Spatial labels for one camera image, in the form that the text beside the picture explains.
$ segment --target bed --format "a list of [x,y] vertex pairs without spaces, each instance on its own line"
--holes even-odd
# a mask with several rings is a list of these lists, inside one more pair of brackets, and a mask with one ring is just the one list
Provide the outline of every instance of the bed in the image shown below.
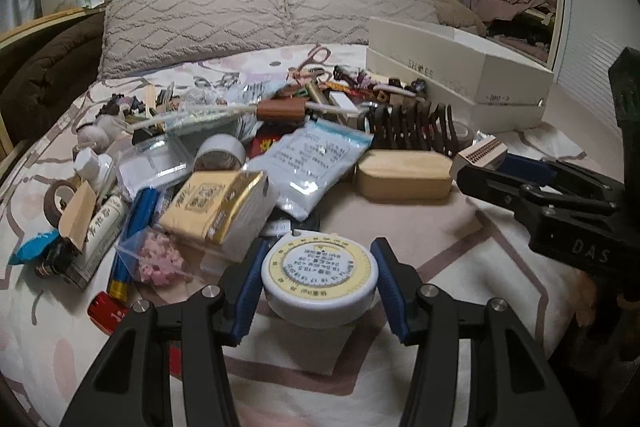
[[[328,44],[332,63],[363,66],[366,47]],[[283,46],[195,62],[123,78],[102,78],[77,98],[45,137],[21,158],[0,188],[0,371],[36,425],[59,424],[75,389],[106,341],[86,315],[106,288],[113,248],[89,287],[79,293],[62,281],[40,280],[32,270],[6,265],[28,238],[49,230],[42,200],[50,184],[73,175],[75,129],[91,120],[112,92],[143,96],[174,81],[178,91],[195,76],[225,72],[285,72],[308,45]],[[564,158],[597,169],[574,143],[551,126],[500,136],[511,152]],[[574,315],[578,272],[527,247],[527,233],[507,211],[463,196],[454,188],[438,205],[369,203],[350,184],[336,185],[319,205],[322,230],[363,245],[385,236],[399,260],[453,297],[484,304],[506,299],[532,336],[551,355]],[[157,305],[179,301],[197,288],[170,291],[140,286],[137,295]],[[355,323],[332,331],[303,330],[258,304],[241,346],[225,349],[226,367],[244,426],[395,426],[404,406],[415,349],[398,343],[376,298]],[[461,344],[454,425],[468,407],[468,345]],[[184,425],[182,384],[172,378],[174,425]]]

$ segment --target scissors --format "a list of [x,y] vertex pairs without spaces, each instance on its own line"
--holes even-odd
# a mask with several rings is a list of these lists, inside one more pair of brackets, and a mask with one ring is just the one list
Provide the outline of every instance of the scissors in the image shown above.
[[325,46],[321,46],[320,44],[316,44],[315,47],[308,52],[306,59],[297,67],[297,68],[289,68],[289,77],[293,78],[299,86],[301,79],[314,79],[322,74],[325,74],[326,71],[323,68],[314,68],[313,71],[303,71],[305,67],[309,65],[322,66],[331,56],[331,51],[329,48]]

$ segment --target white bottle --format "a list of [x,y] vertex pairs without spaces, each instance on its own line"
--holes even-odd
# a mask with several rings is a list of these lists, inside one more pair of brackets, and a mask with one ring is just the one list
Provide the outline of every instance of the white bottle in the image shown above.
[[74,170],[98,194],[111,169],[113,159],[108,154],[96,154],[89,148],[81,149],[74,161]]

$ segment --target round tape measure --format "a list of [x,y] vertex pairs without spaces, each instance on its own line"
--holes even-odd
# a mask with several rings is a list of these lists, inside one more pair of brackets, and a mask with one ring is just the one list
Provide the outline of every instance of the round tape measure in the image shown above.
[[294,230],[271,248],[262,283],[271,309],[306,328],[333,328],[371,304],[378,265],[362,245],[320,232]]

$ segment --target pillow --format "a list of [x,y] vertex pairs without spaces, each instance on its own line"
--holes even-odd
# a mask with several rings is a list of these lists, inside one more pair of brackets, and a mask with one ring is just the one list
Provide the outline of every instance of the pillow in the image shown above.
[[486,35],[486,26],[479,15],[461,2],[455,0],[433,0],[433,5],[436,7],[440,24],[460,29],[475,26],[476,35],[481,37]]
[[292,44],[367,44],[369,17],[438,22],[431,0],[285,0]]
[[113,0],[99,78],[287,44],[283,0]]

